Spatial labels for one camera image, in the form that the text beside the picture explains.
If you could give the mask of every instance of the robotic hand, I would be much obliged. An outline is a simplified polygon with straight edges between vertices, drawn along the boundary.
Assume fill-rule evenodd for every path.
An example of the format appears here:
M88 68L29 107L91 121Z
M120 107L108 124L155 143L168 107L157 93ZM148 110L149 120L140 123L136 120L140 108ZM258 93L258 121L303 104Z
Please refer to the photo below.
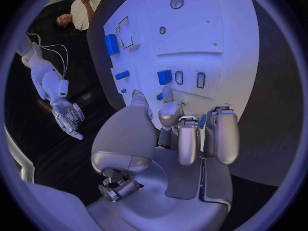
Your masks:
M68 81L56 70L51 62L43 59L41 47L25 35L17 51L22 62L31 69L31 78L42 99L50 101L51 111L60 128L68 135L79 140L83 136L76 132L77 122L84 120L78 104L71 104L65 99L68 92Z

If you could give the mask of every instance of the blue block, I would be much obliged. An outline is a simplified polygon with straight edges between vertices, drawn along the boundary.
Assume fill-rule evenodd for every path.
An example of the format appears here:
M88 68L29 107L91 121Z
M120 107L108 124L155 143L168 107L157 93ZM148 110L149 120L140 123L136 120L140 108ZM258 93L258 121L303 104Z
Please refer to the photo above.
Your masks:
M108 55L114 55L120 52L117 37L114 34L106 35L105 43L106 43Z
M206 115L204 114L200 120L200 128L203 129L206 122Z
M161 101L163 100L163 94L162 93L159 93L156 97L157 100Z
M166 85L172 81L171 70L163 70L157 72L158 80L160 85Z
M122 73L117 73L114 77L118 81L118 80L123 79L125 77L129 77L129 72L126 70Z

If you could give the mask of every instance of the white t-shirt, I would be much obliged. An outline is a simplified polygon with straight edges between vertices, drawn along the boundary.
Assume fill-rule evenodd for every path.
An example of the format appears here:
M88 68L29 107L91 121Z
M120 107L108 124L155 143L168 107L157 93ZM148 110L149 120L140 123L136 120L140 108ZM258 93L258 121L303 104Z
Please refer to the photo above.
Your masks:
M95 12L101 0L90 0L90 5ZM81 0L73 2L71 7L71 14L73 15L73 24L78 30L87 30L89 28L88 13L85 5Z

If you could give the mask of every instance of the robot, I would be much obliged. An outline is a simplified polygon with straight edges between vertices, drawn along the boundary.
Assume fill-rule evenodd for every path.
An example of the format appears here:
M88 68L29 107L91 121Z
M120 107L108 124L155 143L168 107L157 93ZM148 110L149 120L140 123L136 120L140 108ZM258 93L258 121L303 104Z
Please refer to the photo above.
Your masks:
M87 209L103 230L218 230L231 208L228 164L239 153L233 108L211 109L202 130L169 86L163 101L159 139L144 94L134 90L131 105L115 113L93 143L103 197Z
M51 62L43 59L41 47L31 42L25 34L16 52L22 57L23 64L31 69L31 78L38 94L50 101L51 111L60 128L68 135L83 139L76 130L77 122L85 116L78 104L71 104L65 99L68 92L68 80L56 70Z

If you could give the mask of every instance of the man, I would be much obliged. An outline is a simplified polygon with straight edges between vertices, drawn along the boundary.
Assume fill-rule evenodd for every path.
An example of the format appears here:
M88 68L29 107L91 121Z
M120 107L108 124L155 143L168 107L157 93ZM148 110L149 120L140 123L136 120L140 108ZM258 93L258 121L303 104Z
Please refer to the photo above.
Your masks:
M73 23L78 30L87 30L93 19L101 0L76 0L71 6L70 14L63 14L56 18L53 27L55 29L66 28Z

